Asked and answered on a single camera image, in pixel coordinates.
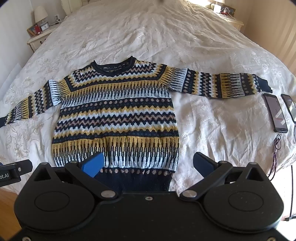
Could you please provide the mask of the white left nightstand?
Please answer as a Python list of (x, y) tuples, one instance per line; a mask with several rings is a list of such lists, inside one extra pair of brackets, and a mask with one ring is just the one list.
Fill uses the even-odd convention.
[(31, 37), (28, 41), (27, 44), (30, 46), (31, 50), (33, 52), (36, 52), (36, 50), (45, 42), (45, 40), (48, 38), (48, 36), (55, 31), (56, 28), (60, 26), (59, 24), (55, 24), (50, 26), (48, 29), (46, 29), (44, 32), (41, 34)]

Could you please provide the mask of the white table lamp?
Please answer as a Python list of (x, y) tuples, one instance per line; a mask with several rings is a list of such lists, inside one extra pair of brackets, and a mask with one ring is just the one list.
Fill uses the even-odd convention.
[(36, 23), (42, 22), (47, 17), (48, 13), (43, 6), (37, 6), (34, 9), (34, 18)]

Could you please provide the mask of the small alarm clock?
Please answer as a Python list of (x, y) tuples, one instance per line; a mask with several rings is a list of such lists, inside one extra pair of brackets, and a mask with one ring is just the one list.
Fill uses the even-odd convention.
[(47, 30), (49, 28), (49, 23), (48, 22), (42, 23), (40, 25), (40, 28), (41, 28), (41, 31), (44, 32), (45, 30)]

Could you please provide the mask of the patterned knit sweater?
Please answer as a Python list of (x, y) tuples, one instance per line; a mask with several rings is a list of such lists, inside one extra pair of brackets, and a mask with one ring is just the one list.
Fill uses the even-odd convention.
[(45, 85), (19, 102), (1, 126), (60, 106), (51, 144), (55, 164), (82, 162), (100, 152), (95, 177), (121, 191), (167, 191), (179, 160), (180, 139), (171, 92), (217, 99), (271, 92), (255, 74), (210, 74), (129, 57), (96, 62)]

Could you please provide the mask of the black smartphone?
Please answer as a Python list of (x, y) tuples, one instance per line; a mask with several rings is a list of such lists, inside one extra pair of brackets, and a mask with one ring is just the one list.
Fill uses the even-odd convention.
[(266, 103), (271, 122), (273, 124), (273, 130), (276, 133), (287, 133), (287, 123), (283, 115), (282, 109), (278, 98), (275, 95), (264, 93), (264, 101)]
[(283, 101), (288, 109), (288, 112), (292, 118), (293, 123), (296, 123), (296, 107), (295, 107), (295, 104), (294, 104), (292, 98), (286, 94), (281, 94), (281, 98), (283, 99)]

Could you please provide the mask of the white right nightstand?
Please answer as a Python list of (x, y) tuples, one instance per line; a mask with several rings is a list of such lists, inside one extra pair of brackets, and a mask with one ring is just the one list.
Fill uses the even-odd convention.
[(236, 20), (236, 18), (232, 17), (231, 15), (226, 14), (218, 14), (219, 17), (227, 21), (229, 24), (231, 24), (234, 28), (236, 28), (238, 31), (241, 30), (241, 28), (244, 26), (244, 23), (242, 21)]

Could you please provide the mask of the white nightstand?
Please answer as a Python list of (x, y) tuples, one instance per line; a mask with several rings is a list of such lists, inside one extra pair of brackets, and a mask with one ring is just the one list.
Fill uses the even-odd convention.
[(232, 17), (231, 15), (226, 14), (218, 14), (219, 17), (227, 21), (229, 24), (231, 24), (234, 28), (236, 28), (238, 31), (241, 30), (241, 28), (244, 26), (244, 23), (242, 21), (236, 20), (236, 18)]
[(33, 52), (36, 52), (36, 50), (45, 42), (45, 40), (48, 38), (48, 36), (55, 31), (56, 28), (60, 26), (59, 24), (55, 24), (50, 26), (48, 29), (46, 29), (44, 32), (41, 34), (31, 37), (28, 41), (27, 44), (30, 46), (31, 50)]

